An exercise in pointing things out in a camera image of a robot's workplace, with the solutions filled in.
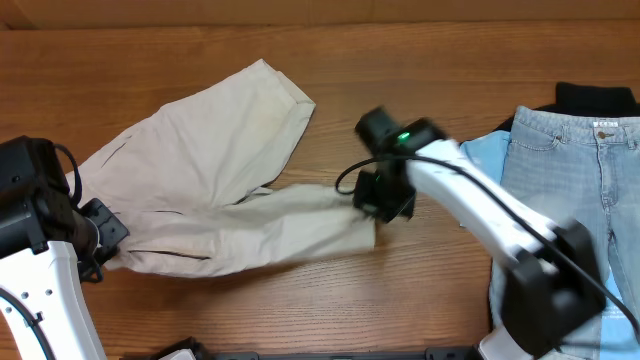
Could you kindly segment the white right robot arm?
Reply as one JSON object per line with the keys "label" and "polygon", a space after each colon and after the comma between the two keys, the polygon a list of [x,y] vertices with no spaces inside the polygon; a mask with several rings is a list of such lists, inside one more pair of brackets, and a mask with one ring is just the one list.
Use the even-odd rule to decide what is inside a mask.
{"label": "white right robot arm", "polygon": [[412,217],[417,194],[426,194],[503,269],[502,324],[477,346],[478,357],[541,358],[604,310],[592,236],[582,224],[561,227],[523,205],[427,118],[401,126],[378,107],[355,131],[376,166],[358,175],[357,209],[388,223]]}

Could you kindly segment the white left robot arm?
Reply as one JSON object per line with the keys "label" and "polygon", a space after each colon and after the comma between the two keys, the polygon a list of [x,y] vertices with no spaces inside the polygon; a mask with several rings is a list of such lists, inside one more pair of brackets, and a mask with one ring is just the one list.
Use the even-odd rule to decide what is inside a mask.
{"label": "white left robot arm", "polygon": [[99,199],[80,202],[47,139],[1,145],[1,313],[24,359],[103,359],[81,285],[99,283],[128,229]]}

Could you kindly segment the beige cotton shorts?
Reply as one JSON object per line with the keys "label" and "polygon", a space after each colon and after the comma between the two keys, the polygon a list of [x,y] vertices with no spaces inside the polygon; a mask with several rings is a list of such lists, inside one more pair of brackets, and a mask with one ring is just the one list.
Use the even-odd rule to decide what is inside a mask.
{"label": "beige cotton shorts", "polygon": [[90,156],[68,179],[129,231],[108,267],[215,277],[373,249],[374,221],[349,197],[315,184],[270,189],[314,109],[260,60]]}

